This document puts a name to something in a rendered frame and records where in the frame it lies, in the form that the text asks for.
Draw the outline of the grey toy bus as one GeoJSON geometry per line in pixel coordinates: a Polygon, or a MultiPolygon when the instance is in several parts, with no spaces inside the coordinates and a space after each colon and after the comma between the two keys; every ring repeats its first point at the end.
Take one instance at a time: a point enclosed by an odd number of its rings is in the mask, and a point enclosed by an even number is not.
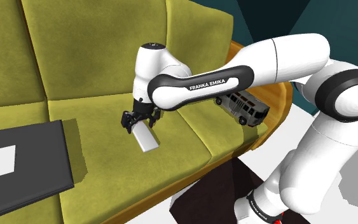
{"type": "Polygon", "coordinates": [[[215,98],[216,104],[223,106],[241,125],[257,126],[266,118],[270,107],[246,90],[215,98]]]}

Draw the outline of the olive green sofa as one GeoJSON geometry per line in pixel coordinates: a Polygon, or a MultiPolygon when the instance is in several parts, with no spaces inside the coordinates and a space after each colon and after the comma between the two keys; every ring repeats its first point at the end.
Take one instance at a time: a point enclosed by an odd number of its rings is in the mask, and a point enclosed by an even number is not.
{"type": "Polygon", "coordinates": [[[252,93],[271,110],[240,126],[214,101],[164,112],[157,150],[121,126],[137,51],[165,45],[193,74],[234,51],[233,17],[190,0],[0,0],[0,130],[62,120],[75,186],[0,216],[0,224],[125,224],[248,150],[285,120],[288,83],[252,93]]]}

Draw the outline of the white flat remote control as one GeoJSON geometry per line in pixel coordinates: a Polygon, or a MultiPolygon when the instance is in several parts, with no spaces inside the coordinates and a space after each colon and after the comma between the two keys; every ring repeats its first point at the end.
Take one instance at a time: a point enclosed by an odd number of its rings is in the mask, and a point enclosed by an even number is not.
{"type": "Polygon", "coordinates": [[[155,150],[159,147],[157,140],[143,121],[137,122],[133,125],[132,133],[144,153],[155,150]]]}

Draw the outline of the dark grey flat box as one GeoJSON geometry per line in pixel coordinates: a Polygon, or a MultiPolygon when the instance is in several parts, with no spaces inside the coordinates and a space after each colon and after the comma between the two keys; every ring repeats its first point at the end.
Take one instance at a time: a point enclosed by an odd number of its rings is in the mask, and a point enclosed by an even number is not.
{"type": "Polygon", "coordinates": [[[73,186],[60,120],[0,130],[0,215],[73,186]]]}

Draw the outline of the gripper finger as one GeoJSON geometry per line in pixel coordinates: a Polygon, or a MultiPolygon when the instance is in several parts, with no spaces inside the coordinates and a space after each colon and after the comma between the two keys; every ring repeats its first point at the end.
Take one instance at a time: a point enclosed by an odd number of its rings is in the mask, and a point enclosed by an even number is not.
{"type": "Polygon", "coordinates": [[[161,117],[161,110],[160,108],[155,107],[153,112],[149,116],[149,127],[152,128],[153,125],[159,120],[161,117]]]}
{"type": "Polygon", "coordinates": [[[121,125],[127,130],[130,134],[132,132],[132,127],[138,122],[137,113],[124,111],[121,117],[121,125]]]}

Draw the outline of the dark robot stand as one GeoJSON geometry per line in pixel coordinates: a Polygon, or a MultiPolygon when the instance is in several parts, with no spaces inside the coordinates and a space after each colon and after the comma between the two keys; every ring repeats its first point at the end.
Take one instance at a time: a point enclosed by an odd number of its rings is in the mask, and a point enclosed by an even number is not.
{"type": "Polygon", "coordinates": [[[310,224],[281,201],[279,175],[291,155],[264,182],[233,158],[172,197],[177,224],[310,224]]]}

